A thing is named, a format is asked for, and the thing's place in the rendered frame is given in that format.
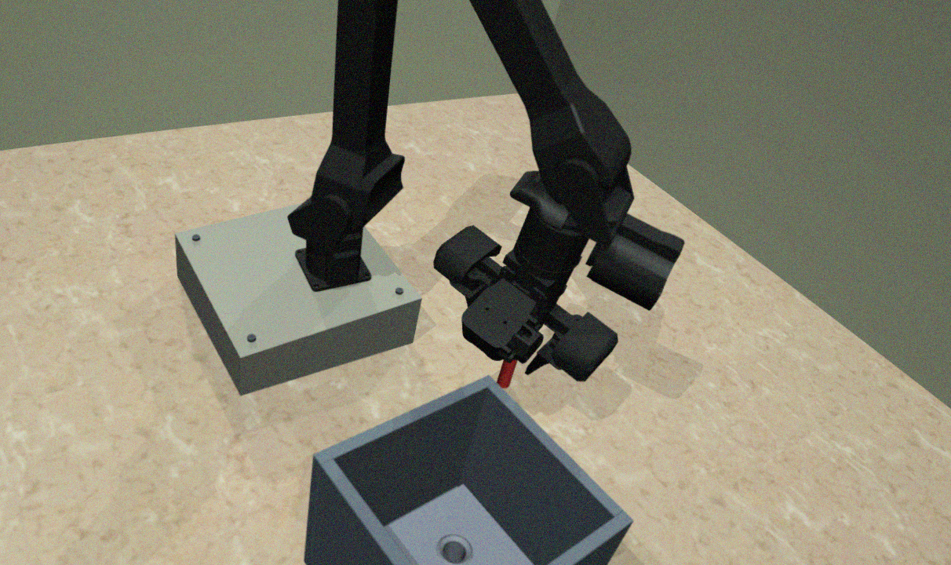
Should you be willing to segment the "red peg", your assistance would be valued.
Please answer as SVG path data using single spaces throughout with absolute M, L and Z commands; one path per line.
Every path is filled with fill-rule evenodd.
M 516 361 L 518 360 L 514 360 L 511 363 L 508 363 L 504 359 L 503 366 L 501 366 L 501 371 L 500 371 L 500 374 L 498 374 L 498 379 L 497 379 L 497 383 L 498 385 L 501 386 L 501 388 L 510 387 L 510 383 L 512 381 L 512 375 L 514 375 L 514 369 L 516 368 Z

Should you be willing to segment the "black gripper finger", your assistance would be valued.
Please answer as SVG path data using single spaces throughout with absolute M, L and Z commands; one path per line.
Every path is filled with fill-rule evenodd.
M 551 337 L 551 339 L 548 340 L 548 342 L 544 344 L 543 347 L 541 347 L 539 352 L 537 352 L 537 356 L 535 356 L 535 359 L 533 359 L 532 362 L 530 362 L 528 368 L 526 369 L 526 372 L 525 372 L 526 375 L 532 374 L 533 372 L 535 372 L 535 370 L 539 370 L 539 368 L 543 367 L 544 365 L 547 365 L 548 363 L 550 363 L 557 370 L 561 370 L 560 367 L 555 365 L 555 362 L 553 360 L 553 356 L 552 356 L 553 349 L 551 349 L 550 346 L 548 346 L 549 344 L 551 344 L 553 340 L 554 340 L 553 337 Z
M 478 299 L 478 296 L 479 296 L 482 292 L 485 292 L 485 289 L 487 288 L 487 286 L 485 286 L 485 285 L 482 284 L 482 285 L 480 285 L 479 287 L 476 287 L 476 289 L 473 290 L 473 292 L 471 292 L 471 290 L 469 290 L 468 287 L 465 287 L 464 285 L 461 285 L 461 283 L 455 283 L 455 284 L 453 284 L 453 283 L 450 281 L 450 285 L 453 286 L 453 287 L 455 287 L 455 290 L 458 290 L 458 292 L 464 294 L 465 299 L 466 299 L 466 305 L 467 305 L 468 307 L 469 307 L 469 305 L 471 305 L 471 304 L 473 303 L 473 301 L 474 301 L 475 299 Z

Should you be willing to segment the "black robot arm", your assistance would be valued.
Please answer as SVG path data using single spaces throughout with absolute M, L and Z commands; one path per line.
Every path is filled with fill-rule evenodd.
M 652 310 L 684 241 L 629 215 L 629 136 L 576 71 L 541 0 L 469 0 L 530 119 L 539 170 L 510 196 L 529 206 L 518 236 L 535 267 L 575 267 L 596 241 L 587 278 Z M 313 195 L 288 221 L 313 292 L 371 279 L 363 228 L 403 189 L 404 157 L 385 140 L 398 0 L 338 0 L 333 138 Z M 526 363 L 541 346 L 547 297 L 503 267 L 462 314 L 462 333 L 491 360 Z M 366 278 L 367 276 L 367 278 Z

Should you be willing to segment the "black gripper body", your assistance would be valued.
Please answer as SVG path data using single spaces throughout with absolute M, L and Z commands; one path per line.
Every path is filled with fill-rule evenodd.
M 500 273 L 500 265 L 490 257 L 496 257 L 502 247 L 472 225 L 441 244 L 433 264 L 444 278 L 453 284 L 461 283 L 473 292 L 482 284 L 489 287 L 491 280 Z M 516 239 L 514 250 L 505 254 L 503 260 L 505 267 L 516 273 L 518 285 L 528 292 L 532 287 L 537 287 L 546 294 L 548 314 L 545 325 L 555 332 L 554 340 L 548 346 L 553 349 L 555 365 L 576 381 L 585 381 L 618 343 L 614 330 L 600 322 L 591 312 L 586 312 L 584 317 L 571 315 L 556 304 L 581 258 L 569 271 L 544 271 L 523 257 Z

